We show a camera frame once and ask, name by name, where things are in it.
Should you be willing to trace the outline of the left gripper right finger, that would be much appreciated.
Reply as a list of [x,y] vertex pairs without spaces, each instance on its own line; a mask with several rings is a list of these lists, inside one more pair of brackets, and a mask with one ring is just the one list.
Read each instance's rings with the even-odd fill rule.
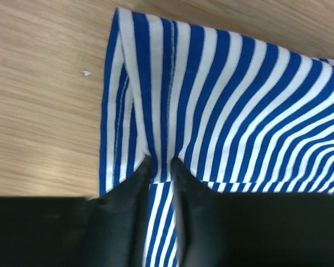
[[181,266],[334,266],[334,197],[213,191],[175,158]]

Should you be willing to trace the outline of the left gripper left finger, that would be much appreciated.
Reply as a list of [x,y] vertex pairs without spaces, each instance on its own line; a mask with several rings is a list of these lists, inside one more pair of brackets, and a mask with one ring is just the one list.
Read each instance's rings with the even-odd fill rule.
[[0,266],[141,266],[152,160],[103,196],[0,196]]

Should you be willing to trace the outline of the blue white striped tank top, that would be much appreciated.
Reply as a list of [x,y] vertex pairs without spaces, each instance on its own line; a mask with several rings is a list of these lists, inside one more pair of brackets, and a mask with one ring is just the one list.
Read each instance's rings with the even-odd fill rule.
[[151,156],[143,266],[178,266],[171,160],[219,192],[334,196],[334,60],[117,8],[99,192]]

